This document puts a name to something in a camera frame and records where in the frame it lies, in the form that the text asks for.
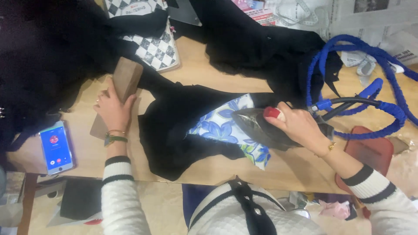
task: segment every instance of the wooden table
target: wooden table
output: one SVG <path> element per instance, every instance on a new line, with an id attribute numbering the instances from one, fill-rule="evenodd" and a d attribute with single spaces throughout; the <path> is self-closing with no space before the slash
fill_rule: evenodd
<path id="1" fill-rule="evenodd" d="M 178 39 L 176 44 L 182 65 L 179 69 L 163 73 L 163 76 L 171 81 L 181 82 L 183 85 L 200 84 L 225 92 L 271 92 L 265 80 L 240 75 L 231 76 L 217 71 L 209 65 L 209 58 L 204 53 L 205 45 L 185 37 Z M 335 86 L 342 96 L 353 96 L 354 93 L 363 90 L 355 69 L 343 68 L 339 73 L 340 81 L 336 82 Z M 378 76 L 381 76 L 385 83 L 377 99 L 394 102 L 390 85 L 379 68 L 375 69 L 372 79 Z M 403 74 L 398 75 L 397 79 L 412 112 L 418 115 L 417 83 Z M 63 115 L 63 119 L 67 121 L 77 161 L 77 167 L 63 175 L 102 177 L 106 149 L 103 147 L 103 141 L 90 136 L 89 131 L 96 116 L 92 106 L 96 103 L 97 94 L 107 88 L 103 81 L 104 77 L 85 82 L 71 108 L 71 113 Z M 150 172 L 147 158 L 139 142 L 137 114 L 143 114 L 154 98 L 146 90 L 138 90 L 137 95 L 140 99 L 134 105 L 128 144 L 134 177 L 142 181 L 167 181 Z M 327 86 L 323 88 L 323 95 L 325 98 L 335 97 Z M 379 130 L 391 122 L 393 122 L 392 116 L 370 107 L 360 114 L 334 118 L 329 123 L 337 130 L 349 132 L 355 125 Z M 397 134 L 407 139 L 418 140 L 418 129 L 409 122 Z M 335 141 L 338 148 L 344 147 L 344 140 L 336 138 Z M 335 172 L 306 149 L 292 149 L 286 153 L 271 151 L 271 154 L 272 158 L 265 171 L 252 165 L 246 158 L 232 161 L 224 156 L 211 156 L 194 163 L 176 182 L 219 185 L 238 175 L 243 180 L 266 189 L 344 193 L 334 183 Z M 8 156 L 20 171 L 46 173 L 38 136 L 28 139 L 19 151 L 9 153 Z"/>

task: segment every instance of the pink fabric scrap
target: pink fabric scrap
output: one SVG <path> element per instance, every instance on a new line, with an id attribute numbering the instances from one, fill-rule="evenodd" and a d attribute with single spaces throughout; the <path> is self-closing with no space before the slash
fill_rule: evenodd
<path id="1" fill-rule="evenodd" d="M 319 213 L 320 215 L 336 217 L 340 220 L 345 220 L 350 216 L 349 202 L 326 203 L 322 200 L 319 200 L 319 204 L 323 208 L 323 210 Z"/>

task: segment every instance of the smartphone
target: smartphone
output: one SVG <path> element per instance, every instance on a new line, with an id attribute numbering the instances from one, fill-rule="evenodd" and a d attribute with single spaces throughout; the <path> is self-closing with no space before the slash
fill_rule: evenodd
<path id="1" fill-rule="evenodd" d="M 53 126 L 40 131 L 39 135 L 41 136 L 48 175 L 58 174 L 74 168 L 63 121 L 58 121 Z"/>

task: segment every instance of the woman's hand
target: woman's hand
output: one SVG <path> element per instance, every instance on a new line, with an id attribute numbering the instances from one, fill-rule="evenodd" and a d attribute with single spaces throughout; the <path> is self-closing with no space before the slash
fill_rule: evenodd
<path id="1" fill-rule="evenodd" d="M 122 104 L 117 97 L 113 80 L 107 78 L 109 88 L 101 91 L 97 105 L 93 109 L 103 118 L 108 130 L 121 130 L 126 132 L 131 117 L 131 107 L 136 100 L 136 95 L 131 95 Z"/>
<path id="2" fill-rule="evenodd" d="M 318 156 L 327 154 L 331 141 L 322 134 L 318 124 L 308 111 L 291 109 L 285 102 L 277 106 L 285 116 L 285 122 L 274 117 L 265 117 L 266 121 L 284 131 L 290 139 L 298 142 Z"/>

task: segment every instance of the striped sleeve cuff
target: striped sleeve cuff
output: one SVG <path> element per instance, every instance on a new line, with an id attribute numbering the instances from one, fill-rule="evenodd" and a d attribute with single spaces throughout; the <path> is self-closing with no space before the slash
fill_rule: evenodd
<path id="1" fill-rule="evenodd" d="M 106 160 L 104 164 L 103 185 L 117 180 L 132 180 L 132 167 L 127 156 L 116 156 Z"/>
<path id="2" fill-rule="evenodd" d="M 396 190 L 394 184 L 368 165 L 364 165 L 354 176 L 342 180 L 366 204 L 385 200 Z"/>

